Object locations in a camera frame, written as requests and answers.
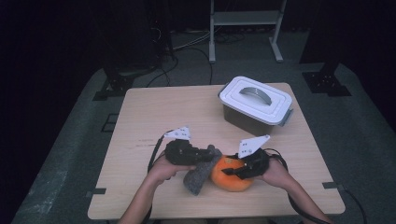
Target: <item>hand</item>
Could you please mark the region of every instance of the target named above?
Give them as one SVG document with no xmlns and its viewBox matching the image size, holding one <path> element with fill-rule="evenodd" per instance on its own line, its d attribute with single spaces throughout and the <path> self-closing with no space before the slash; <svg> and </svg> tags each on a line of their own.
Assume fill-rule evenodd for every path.
<svg viewBox="0 0 396 224">
<path fill-rule="evenodd" d="M 256 176 L 256 179 L 263 180 L 271 186 L 282 189 L 287 189 L 290 184 L 296 182 L 279 160 L 272 158 L 269 163 L 268 170 L 263 175 Z"/>
<path fill-rule="evenodd" d="M 153 167 L 148 172 L 148 178 L 156 181 L 161 185 L 165 180 L 175 176 L 178 171 L 189 171 L 195 169 L 195 166 L 174 165 L 164 156 L 164 152 L 154 162 Z"/>
</svg>

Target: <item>white metal rack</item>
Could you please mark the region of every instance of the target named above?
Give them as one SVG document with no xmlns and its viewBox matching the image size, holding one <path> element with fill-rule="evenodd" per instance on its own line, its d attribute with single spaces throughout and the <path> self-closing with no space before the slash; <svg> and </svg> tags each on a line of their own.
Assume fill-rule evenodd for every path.
<svg viewBox="0 0 396 224">
<path fill-rule="evenodd" d="M 283 62 L 283 57 L 277 46 L 277 37 L 287 0 L 282 1 L 280 10 L 271 11 L 232 11 L 232 12 L 215 12 L 215 0 L 210 2 L 210 41 L 209 41 L 209 61 L 216 61 L 215 52 L 215 26 L 219 25 L 262 25 L 274 24 L 276 26 L 274 36 L 269 38 L 271 48 L 275 54 L 276 61 Z"/>
</svg>

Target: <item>gray carpet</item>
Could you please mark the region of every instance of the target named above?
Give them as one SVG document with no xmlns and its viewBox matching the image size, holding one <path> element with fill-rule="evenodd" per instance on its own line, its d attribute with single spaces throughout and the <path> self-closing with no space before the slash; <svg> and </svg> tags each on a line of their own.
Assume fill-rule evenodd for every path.
<svg viewBox="0 0 396 224">
<path fill-rule="evenodd" d="M 277 63 L 269 34 L 248 34 L 229 45 L 218 44 L 212 64 L 212 84 L 225 84 L 236 76 L 260 82 L 291 85 L 334 181 L 343 184 L 361 202 L 368 223 L 396 220 L 396 135 L 363 90 L 357 76 L 343 65 L 336 76 L 352 96 L 329 97 L 311 93 L 302 72 L 318 71 L 322 64 L 298 64 L 308 33 L 281 33 L 278 45 L 284 57 Z M 175 34 L 174 46 L 198 35 Z M 209 85 L 211 68 L 205 55 L 207 42 L 177 51 L 178 64 L 168 72 L 171 86 Z M 163 69 L 175 65 L 165 57 Z M 146 87 L 163 71 L 139 77 L 133 88 Z M 111 133 L 101 132 L 110 113 L 119 113 L 122 97 L 93 101 L 106 80 L 103 70 L 92 75 L 60 132 L 13 223 L 106 223 L 89 220 L 90 191 L 95 188 Z M 150 87 L 168 85 L 165 76 Z M 344 192 L 346 211 L 332 216 L 336 223 L 362 223 L 361 212 Z M 272 217 L 279 224 L 297 223 L 298 217 Z"/>
</svg>

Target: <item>wooden table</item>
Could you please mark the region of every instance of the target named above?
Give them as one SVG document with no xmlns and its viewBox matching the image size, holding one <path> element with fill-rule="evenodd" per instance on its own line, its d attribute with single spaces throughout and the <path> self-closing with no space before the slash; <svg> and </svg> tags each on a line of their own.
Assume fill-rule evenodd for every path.
<svg viewBox="0 0 396 224">
<path fill-rule="evenodd" d="M 294 113 L 284 127 L 275 126 L 264 145 L 278 150 L 290 173 L 302 184 L 326 214 L 341 214 L 345 205 L 337 189 L 325 189 L 332 182 L 315 139 L 290 86 L 269 83 L 293 99 Z M 188 125 L 194 147 L 209 144 L 223 154 L 238 151 L 241 139 L 254 137 L 223 118 L 218 92 L 223 86 L 190 86 L 131 89 L 125 95 L 88 211 L 91 219 L 118 219 L 146 176 L 157 140 L 167 131 Z M 172 139 L 163 140 L 160 154 Z M 186 172 L 179 172 L 157 189 L 152 218 L 265 217 L 296 215 L 287 194 L 256 180 L 244 192 L 227 192 L 206 180 L 200 194 L 193 196 L 183 186 Z"/>
</svg>

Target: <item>container handle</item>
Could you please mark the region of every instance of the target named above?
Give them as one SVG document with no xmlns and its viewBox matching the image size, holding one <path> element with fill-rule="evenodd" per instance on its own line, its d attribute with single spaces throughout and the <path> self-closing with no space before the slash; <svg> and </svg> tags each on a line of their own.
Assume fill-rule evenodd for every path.
<svg viewBox="0 0 396 224">
<path fill-rule="evenodd" d="M 254 87 L 245 87 L 239 93 L 252 94 L 252 95 L 258 96 L 264 101 L 264 103 L 266 105 L 271 105 L 271 103 L 272 103 L 271 97 L 269 97 L 267 93 L 265 93 L 257 88 L 254 88 Z"/>
</svg>

